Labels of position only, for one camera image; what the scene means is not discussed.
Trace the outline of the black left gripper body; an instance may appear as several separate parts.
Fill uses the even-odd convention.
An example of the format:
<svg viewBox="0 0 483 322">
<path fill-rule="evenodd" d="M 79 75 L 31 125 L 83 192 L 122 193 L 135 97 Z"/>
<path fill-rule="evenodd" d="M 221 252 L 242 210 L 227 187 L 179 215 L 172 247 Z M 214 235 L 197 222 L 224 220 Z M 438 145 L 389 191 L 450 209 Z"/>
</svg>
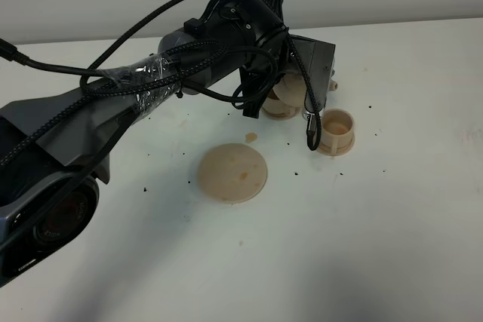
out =
<svg viewBox="0 0 483 322">
<path fill-rule="evenodd" d="M 248 45 L 271 54 L 277 63 L 272 66 L 265 56 L 250 54 L 248 63 L 239 71 L 242 96 L 254 98 L 252 101 L 244 101 L 239 107 L 243 110 L 243 116 L 258 118 L 286 61 L 288 28 L 284 24 L 283 0 L 236 1 L 236 10 L 249 35 Z"/>
</svg>

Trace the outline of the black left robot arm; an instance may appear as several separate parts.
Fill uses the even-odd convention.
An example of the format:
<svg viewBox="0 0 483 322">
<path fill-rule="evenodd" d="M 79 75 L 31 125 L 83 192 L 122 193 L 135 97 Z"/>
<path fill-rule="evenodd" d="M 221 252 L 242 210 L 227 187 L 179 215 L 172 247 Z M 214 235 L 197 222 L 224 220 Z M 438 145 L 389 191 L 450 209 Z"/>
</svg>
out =
<svg viewBox="0 0 483 322">
<path fill-rule="evenodd" d="M 98 205 L 98 185 L 110 179 L 111 150 L 168 98 L 204 94 L 257 118 L 287 49 L 282 4 L 210 0 L 200 17 L 166 35 L 154 54 L 114 69 L 103 63 L 133 30 L 86 69 L 37 62 L 3 41 L 4 59 L 77 75 L 80 84 L 1 109 L 1 283 L 85 229 Z"/>
</svg>

